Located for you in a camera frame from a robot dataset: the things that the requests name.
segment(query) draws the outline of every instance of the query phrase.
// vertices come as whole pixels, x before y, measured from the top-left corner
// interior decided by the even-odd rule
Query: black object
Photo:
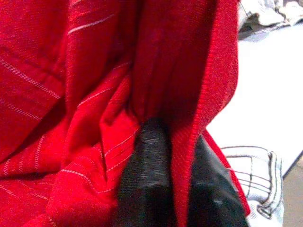
[[[247,227],[229,171],[199,138],[195,149],[187,223],[189,227]]]
[[[173,214],[170,141],[159,120],[148,120],[123,172],[115,227],[166,227]]]

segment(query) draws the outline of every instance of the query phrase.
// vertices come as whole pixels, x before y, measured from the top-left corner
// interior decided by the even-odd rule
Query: white surface
[[[219,147],[254,145],[282,157],[303,150],[303,24],[239,41],[239,81],[207,127]]]

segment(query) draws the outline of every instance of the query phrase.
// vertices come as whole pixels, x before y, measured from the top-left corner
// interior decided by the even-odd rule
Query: red striped fabric
[[[110,226],[160,117],[185,227],[196,139],[236,87],[237,2],[0,0],[0,18],[0,226]]]

